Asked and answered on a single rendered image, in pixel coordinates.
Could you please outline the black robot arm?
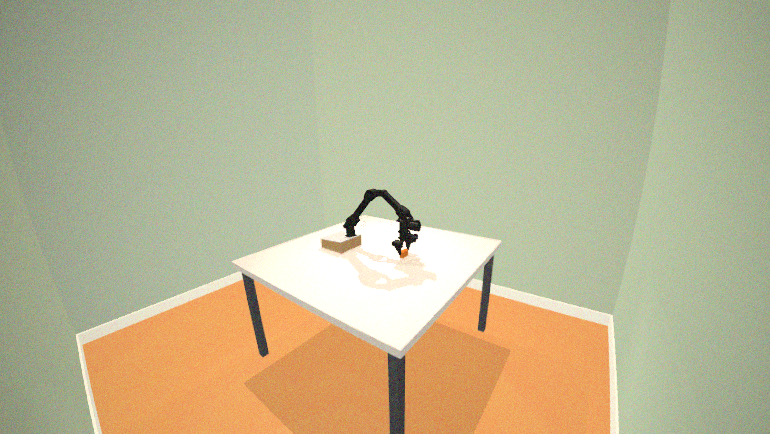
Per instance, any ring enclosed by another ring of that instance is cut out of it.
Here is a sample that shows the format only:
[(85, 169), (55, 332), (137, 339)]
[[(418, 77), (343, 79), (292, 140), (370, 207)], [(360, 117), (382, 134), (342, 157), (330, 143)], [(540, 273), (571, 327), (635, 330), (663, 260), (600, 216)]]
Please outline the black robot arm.
[[(367, 205), (374, 200), (376, 197), (382, 197), (396, 212), (397, 216), (399, 217), (396, 222), (399, 222), (399, 229), (400, 230), (411, 230), (411, 231), (420, 231), (421, 230), (421, 223), (420, 220), (413, 220), (410, 210), (406, 208), (405, 206), (399, 204), (388, 192), (387, 190), (376, 190), (376, 189), (369, 189), (364, 194), (364, 199), (360, 203), (360, 205), (357, 207), (355, 212), (350, 215), (346, 222), (343, 224), (343, 228), (346, 229), (346, 237), (353, 237), (357, 236), (355, 234), (355, 228), (360, 221), (359, 216), (362, 214), (362, 212), (365, 210)], [(408, 218), (407, 218), (408, 217)], [(405, 235), (404, 239), (407, 239), (411, 243), (416, 242), (418, 239), (418, 234), (411, 234), (411, 231), (409, 234)]]

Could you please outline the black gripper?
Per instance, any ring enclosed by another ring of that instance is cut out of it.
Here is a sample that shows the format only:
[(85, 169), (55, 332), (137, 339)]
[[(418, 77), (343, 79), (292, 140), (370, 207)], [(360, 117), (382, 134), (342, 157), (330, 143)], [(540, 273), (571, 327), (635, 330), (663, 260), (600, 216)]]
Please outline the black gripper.
[(403, 242), (405, 242), (405, 244), (406, 244), (406, 248), (407, 248), (407, 249), (408, 249), (408, 251), (409, 251), (409, 248), (410, 248), (411, 242), (410, 242), (410, 241), (408, 241), (407, 239), (404, 239), (404, 238), (405, 238), (405, 235), (406, 235), (406, 234), (409, 234), (409, 232), (410, 232), (410, 230), (409, 230), (409, 229), (408, 229), (408, 230), (400, 230), (400, 229), (399, 229), (399, 231), (398, 231), (398, 233), (399, 233), (399, 237), (398, 237), (398, 239), (400, 239), (400, 240), (394, 240), (394, 241), (392, 242), (392, 246), (394, 246), (394, 247), (396, 248), (396, 250), (397, 250), (397, 252), (398, 252), (398, 254), (399, 254), (399, 255), (401, 255), (401, 249), (402, 249), (402, 247), (403, 247)]

